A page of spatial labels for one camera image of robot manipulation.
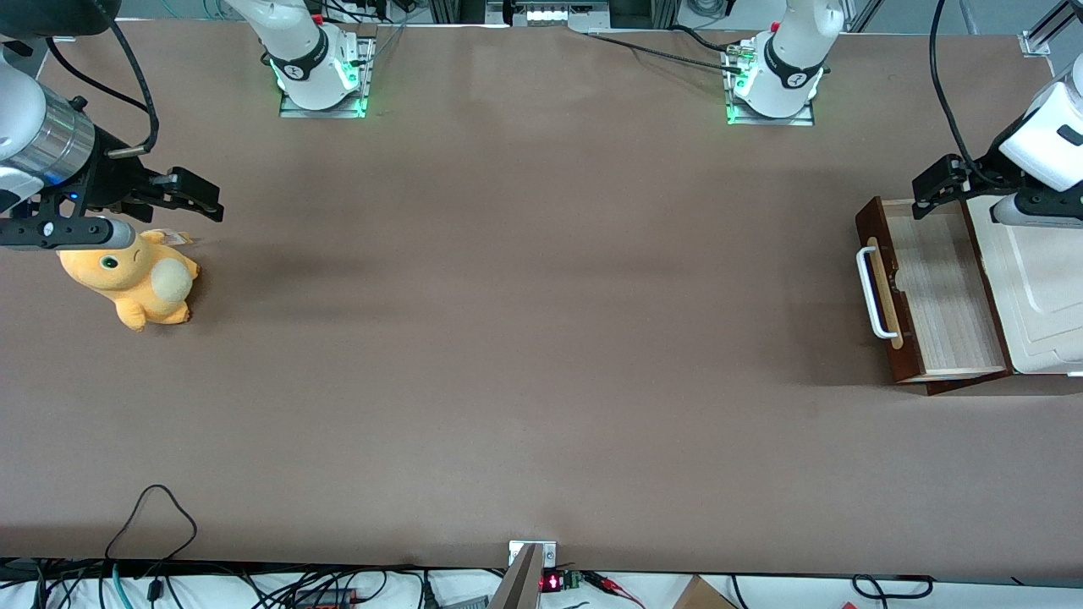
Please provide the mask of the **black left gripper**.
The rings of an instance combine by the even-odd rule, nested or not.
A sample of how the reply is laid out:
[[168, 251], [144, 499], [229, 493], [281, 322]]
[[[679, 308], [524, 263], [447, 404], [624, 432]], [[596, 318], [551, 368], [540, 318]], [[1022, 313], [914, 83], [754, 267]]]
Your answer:
[[982, 195], [1009, 195], [1025, 190], [1039, 189], [1035, 178], [1025, 172], [1016, 161], [1010, 161], [999, 150], [1002, 143], [1016, 134], [1025, 126], [1018, 117], [995, 137], [981, 157], [970, 156], [966, 161], [958, 154], [947, 154], [912, 180], [915, 205], [918, 209], [931, 209], [943, 198], [947, 189], [967, 189], [965, 197]]

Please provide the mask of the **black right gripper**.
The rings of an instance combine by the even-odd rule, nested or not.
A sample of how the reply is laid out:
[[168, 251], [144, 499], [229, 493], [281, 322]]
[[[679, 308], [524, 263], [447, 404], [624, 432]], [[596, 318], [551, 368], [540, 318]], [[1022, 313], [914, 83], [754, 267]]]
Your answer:
[[34, 212], [81, 218], [89, 211], [110, 211], [151, 223], [155, 210], [165, 209], [190, 211], [213, 222], [223, 220], [220, 189], [212, 182], [182, 167], [155, 173], [136, 157], [108, 157], [112, 150], [123, 150], [123, 142], [96, 129], [84, 166], [71, 178], [36, 195]]

